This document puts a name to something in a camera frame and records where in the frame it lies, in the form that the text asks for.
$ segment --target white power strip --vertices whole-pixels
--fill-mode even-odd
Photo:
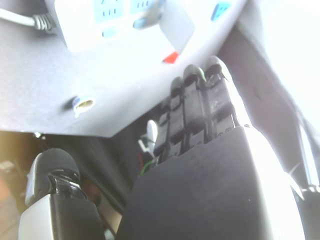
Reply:
[[[155,25],[162,0],[45,0],[71,52],[80,52]]]

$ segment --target orange triangle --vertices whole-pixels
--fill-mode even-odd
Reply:
[[[167,56],[163,62],[167,63],[167,64],[174,64],[177,60],[179,56],[179,53],[177,53],[176,51],[172,54],[170,54],[169,56]]]

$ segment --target power cord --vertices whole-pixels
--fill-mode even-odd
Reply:
[[[4,19],[16,24],[34,27],[37,30],[52,33],[55,27],[54,21],[49,14],[35,14],[33,16],[23,16],[0,8],[0,19]]]

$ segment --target green wire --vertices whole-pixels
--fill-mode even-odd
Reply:
[[[152,164],[152,160],[151,160],[151,161],[148,161],[148,162],[144,165],[144,167],[141,169],[140,176],[142,176],[142,175],[145,173],[147,167],[149,167],[150,164]]]

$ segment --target blue outlet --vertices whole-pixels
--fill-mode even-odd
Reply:
[[[141,13],[154,7],[155,0],[131,0],[131,13]]]
[[[214,22],[215,20],[217,20],[222,14],[225,13],[225,11],[230,8],[231,4],[228,2],[221,2],[218,3],[214,10],[213,10],[213,14],[211,16],[211,21]]]
[[[95,21],[101,23],[122,17],[124,5],[125,0],[93,0]]]

